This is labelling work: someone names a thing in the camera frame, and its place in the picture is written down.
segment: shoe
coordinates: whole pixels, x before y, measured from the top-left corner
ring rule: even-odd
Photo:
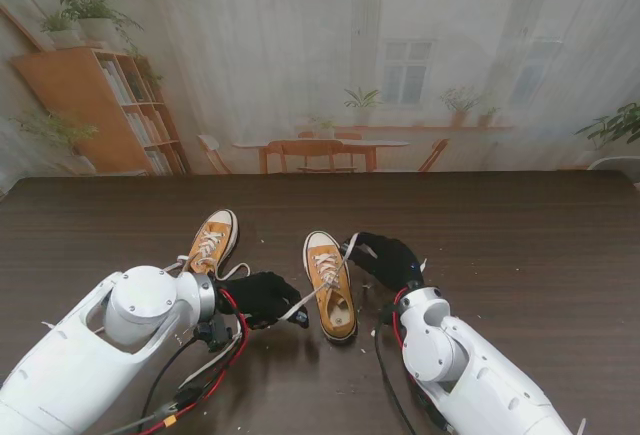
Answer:
[[[349,268],[342,263],[338,243],[325,232],[312,232],[304,242],[304,268],[314,289],[331,281],[316,293],[320,322],[330,342],[346,343],[356,334],[358,323],[351,299]]]
[[[238,239],[238,219],[231,210],[218,210],[202,224],[193,240],[189,258],[192,273],[216,272]]]

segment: dark wooden tabletop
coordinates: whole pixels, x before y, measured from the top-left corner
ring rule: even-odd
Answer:
[[[46,333],[41,321],[59,321],[111,272],[170,264],[219,208],[240,221],[229,263],[273,270],[303,293],[309,231],[403,240],[428,257],[425,279],[453,313],[529,374],[574,433],[583,417],[586,434],[638,433],[640,197],[608,172],[23,180],[0,203],[2,377]],[[309,330],[252,332],[217,394],[168,433],[406,433],[370,334],[391,294],[358,269],[351,275],[355,343],[330,345],[311,302]],[[437,433],[410,396],[389,330],[383,344],[414,426]],[[136,419],[177,348],[163,347],[89,433]],[[205,347],[187,351],[155,403],[210,357]]]

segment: backdrop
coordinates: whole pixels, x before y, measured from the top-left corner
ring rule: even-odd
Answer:
[[[640,0],[109,0],[143,30],[125,41],[73,22],[74,48],[33,28],[66,6],[32,1],[0,0],[3,190],[41,174],[553,170],[640,154],[575,135],[638,98]]]

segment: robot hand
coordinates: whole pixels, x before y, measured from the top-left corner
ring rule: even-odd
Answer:
[[[340,246],[342,255],[348,244],[349,240]],[[349,259],[394,292],[399,292],[410,282],[423,285],[424,264],[420,265],[411,249],[400,240],[361,232]]]
[[[218,282],[218,286],[229,292],[240,312],[249,315],[247,324],[251,329],[273,325],[301,300],[300,292],[273,272],[259,272],[250,277]],[[218,308],[222,313],[233,313],[224,297],[219,297],[218,300]],[[309,328],[307,309],[300,307],[288,321],[302,328]]]

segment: chair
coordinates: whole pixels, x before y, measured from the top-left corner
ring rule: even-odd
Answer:
[[[433,167],[435,163],[438,161],[438,159],[442,156],[442,152],[444,152],[444,149],[447,148],[448,144],[449,144],[448,138],[436,140],[434,144],[431,146],[432,148],[431,155],[429,155],[429,157],[424,161],[424,163],[420,165],[420,168],[418,168],[418,170],[415,170],[415,171],[420,173],[425,173],[431,170],[431,167]],[[376,169],[374,171],[375,172],[411,172],[412,170]]]
[[[351,132],[336,132],[335,133],[335,137],[338,140],[362,140],[362,135],[360,135],[359,133],[351,133]],[[307,132],[300,132],[298,134],[298,138],[316,138],[314,133],[311,131],[307,131]],[[349,154],[349,159],[350,159],[350,163],[351,166],[354,167],[354,162],[353,162],[353,153]]]
[[[198,140],[211,162],[213,172],[216,175],[230,175],[231,170],[229,170],[229,167],[224,164],[220,154],[218,153],[218,148],[220,148],[218,141],[211,135],[198,135]]]
[[[640,157],[607,157],[593,162],[587,170],[615,170],[622,172],[631,183],[640,183]]]
[[[305,164],[298,170],[305,173],[335,173],[355,172],[355,167],[336,167],[334,155],[343,150],[343,144],[339,140],[276,140],[267,146],[267,153],[280,155],[282,173],[287,171],[287,155],[304,157]],[[329,168],[311,168],[307,165],[309,157],[329,157]]]

